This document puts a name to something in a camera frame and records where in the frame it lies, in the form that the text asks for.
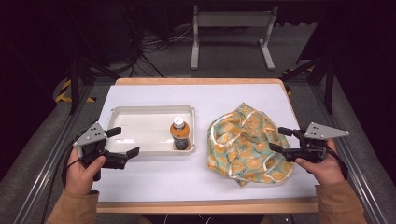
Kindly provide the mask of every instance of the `white plastic tray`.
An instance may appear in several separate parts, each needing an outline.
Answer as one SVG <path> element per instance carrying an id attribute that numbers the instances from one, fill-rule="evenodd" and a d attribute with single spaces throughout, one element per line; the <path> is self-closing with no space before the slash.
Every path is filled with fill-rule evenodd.
<path id="1" fill-rule="evenodd" d="M 170 127 L 176 116 L 190 125 L 191 146 L 177 150 Z M 111 110 L 107 129 L 121 127 L 121 134 L 107 140 L 106 149 L 124 153 L 140 147 L 139 156 L 183 156 L 195 149 L 194 109 L 189 105 L 118 106 Z"/>

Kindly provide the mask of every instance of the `white table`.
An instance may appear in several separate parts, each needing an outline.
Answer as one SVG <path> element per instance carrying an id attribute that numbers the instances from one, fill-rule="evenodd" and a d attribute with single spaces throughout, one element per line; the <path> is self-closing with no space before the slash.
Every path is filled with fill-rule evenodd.
<path id="1" fill-rule="evenodd" d="M 206 133 L 214 119 L 241 103 L 266 113 L 278 127 L 299 129 L 278 79 L 119 79 L 109 90 L 99 123 L 106 128 L 117 106 L 191 105 L 195 108 L 195 152 L 178 158 L 139 158 L 124 170 L 102 169 L 93 188 L 98 212 L 312 213 L 318 211 L 315 178 L 298 165 L 285 181 L 239 187 L 207 168 Z M 298 147 L 296 138 L 288 138 Z"/>

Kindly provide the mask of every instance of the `floral cloth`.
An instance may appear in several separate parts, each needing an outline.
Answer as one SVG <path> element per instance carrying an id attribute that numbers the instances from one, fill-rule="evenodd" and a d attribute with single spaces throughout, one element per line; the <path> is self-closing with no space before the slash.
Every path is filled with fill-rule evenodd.
<path id="1" fill-rule="evenodd" d="M 293 163 L 268 145 L 290 147 L 286 137 L 267 115 L 245 103 L 214 120 L 207 134 L 208 167 L 241 187 L 250 181 L 277 183 L 292 172 Z"/>

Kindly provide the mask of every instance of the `crumpled cloth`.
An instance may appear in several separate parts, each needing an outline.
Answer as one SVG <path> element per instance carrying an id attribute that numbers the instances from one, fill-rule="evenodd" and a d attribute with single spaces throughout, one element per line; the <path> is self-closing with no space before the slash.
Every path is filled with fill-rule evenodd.
<path id="1" fill-rule="evenodd" d="M 288 178 L 293 163 L 268 143 L 289 148 L 286 137 L 262 111 L 245 103 L 214 120 L 207 130 L 208 167 L 236 180 L 274 184 Z"/>

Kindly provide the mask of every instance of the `human hand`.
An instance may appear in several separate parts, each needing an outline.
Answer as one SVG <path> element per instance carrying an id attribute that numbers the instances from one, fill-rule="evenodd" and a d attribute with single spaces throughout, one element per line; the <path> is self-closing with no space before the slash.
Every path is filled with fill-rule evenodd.
<path id="1" fill-rule="evenodd" d="M 326 140 L 326 144 L 334 152 L 337 152 L 332 139 Z M 321 185 L 339 183 L 345 180 L 338 160 L 330 154 L 327 154 L 326 159 L 321 163 L 312 163 L 301 158 L 297 158 L 295 162 L 313 174 Z"/>
<path id="2" fill-rule="evenodd" d="M 76 160 L 78 160 L 78 152 L 76 148 L 73 148 L 67 164 Z M 80 195 L 89 194 L 93 185 L 93 177 L 98 171 L 100 171 L 103 164 L 105 164 L 105 161 L 106 158 L 104 156 L 100 156 L 87 168 L 85 168 L 81 162 L 72 164 L 67 169 L 66 185 L 64 190 Z"/>

